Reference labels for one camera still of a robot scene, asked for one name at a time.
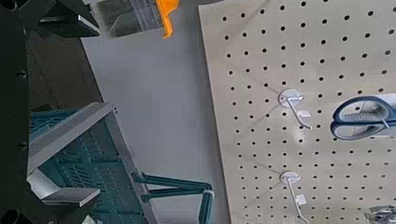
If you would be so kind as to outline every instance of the scissor handle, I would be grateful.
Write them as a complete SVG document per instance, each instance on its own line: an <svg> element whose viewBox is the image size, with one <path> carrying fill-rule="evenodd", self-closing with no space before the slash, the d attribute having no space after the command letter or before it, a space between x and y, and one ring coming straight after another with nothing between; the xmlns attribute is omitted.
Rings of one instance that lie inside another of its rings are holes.
<svg viewBox="0 0 396 224"><path fill-rule="evenodd" d="M355 114L348 114L342 115L341 112L349 105L355 104L357 102L362 101L371 101L376 102L382 108L385 108L383 114L375 114L375 113L355 113ZM375 97L375 96L360 96L353 99L350 99L344 103L342 103L338 108L334 111L332 118L335 122L338 123L372 123L374 121L381 121L386 120L389 117L393 116L393 108L387 102L383 101L382 99Z"/></svg>
<svg viewBox="0 0 396 224"><path fill-rule="evenodd" d="M354 135L341 135L338 130L344 126L367 126L369 127L365 132L363 133L358 133ZM382 123L375 123L375 124L366 124L366 123L339 123L337 121L333 121L332 124L330 125L330 130L332 131L332 134L341 139L341 140L347 140L347 141L352 141L352 140L359 140L362 138L369 137L371 135L374 135L376 133L379 133L386 129L387 127L382 124Z"/></svg>

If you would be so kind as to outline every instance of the scissors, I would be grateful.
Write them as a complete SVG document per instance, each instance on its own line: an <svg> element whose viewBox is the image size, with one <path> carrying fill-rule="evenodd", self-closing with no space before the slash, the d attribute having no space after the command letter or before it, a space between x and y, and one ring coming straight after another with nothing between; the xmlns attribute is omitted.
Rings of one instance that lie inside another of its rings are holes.
<svg viewBox="0 0 396 224"><path fill-rule="evenodd" d="M349 141L369 137L396 126L396 110L375 96L361 96L344 102L338 106L332 118L332 134Z"/></svg>

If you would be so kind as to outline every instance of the metal hook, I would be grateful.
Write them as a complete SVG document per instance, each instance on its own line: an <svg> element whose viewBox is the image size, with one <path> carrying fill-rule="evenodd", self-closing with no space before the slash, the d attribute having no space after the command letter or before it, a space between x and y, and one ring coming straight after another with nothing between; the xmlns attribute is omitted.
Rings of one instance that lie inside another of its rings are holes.
<svg viewBox="0 0 396 224"><path fill-rule="evenodd" d="M303 216L303 213L301 212L300 204L297 202L297 198L294 193L293 186L291 185L291 184L297 183L300 179L301 179L301 177L299 175L297 175L297 173L292 172L292 171L287 171L280 176L280 180L284 184L287 184L289 187L290 194L293 199L293 203L296 208L298 218L300 218L304 223L309 224L309 221Z"/></svg>
<svg viewBox="0 0 396 224"><path fill-rule="evenodd" d="M307 128L309 130L312 130L312 126L303 122L303 120L301 119L300 115L298 114L296 108L294 107L303 99L304 99L304 97L299 92L297 92L297 90L285 90L279 94L278 101L281 105L291 108L291 111L293 112L294 117L297 118L297 121L303 127Z"/></svg>
<svg viewBox="0 0 396 224"><path fill-rule="evenodd" d="M294 105L291 103L291 100L299 100L299 101L301 101L301 100L303 100L303 99L304 99L303 96L300 96L300 97L290 97L290 98L287 98L286 101L288 102L288 105L290 106L291 111L293 111L294 117L297 118L297 121L298 121L303 127L307 128L307 129L309 129L309 130L312 130L312 126L310 126L310 125L306 124L305 122L303 122L303 120L301 119L300 115L298 115L296 108L294 108Z"/></svg>

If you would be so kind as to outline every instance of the orange object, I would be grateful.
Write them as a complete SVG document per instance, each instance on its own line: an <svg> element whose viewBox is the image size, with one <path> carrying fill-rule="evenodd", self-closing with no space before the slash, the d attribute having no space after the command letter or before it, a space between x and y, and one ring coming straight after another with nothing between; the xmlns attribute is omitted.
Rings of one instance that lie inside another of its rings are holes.
<svg viewBox="0 0 396 224"><path fill-rule="evenodd" d="M165 28L165 34L163 39L169 38L173 33L173 26L169 14L175 10L178 6L178 0L155 0L157 7L160 11L161 19L163 19L163 28Z"/></svg>

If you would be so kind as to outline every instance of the teal metal frame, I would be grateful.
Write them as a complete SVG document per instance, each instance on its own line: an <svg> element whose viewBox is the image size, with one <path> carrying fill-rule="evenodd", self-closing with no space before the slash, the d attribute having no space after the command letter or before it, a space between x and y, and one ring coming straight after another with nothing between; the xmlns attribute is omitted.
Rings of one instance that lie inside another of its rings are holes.
<svg viewBox="0 0 396 224"><path fill-rule="evenodd" d="M150 199L154 198L203 194L198 220L200 224L209 223L212 202L215 196L210 184L155 175L145 175L143 173L133 173L132 178L134 179L134 182L140 184L172 187L170 189L150 189L148 194L141 196L142 202L144 203L147 203Z"/></svg>

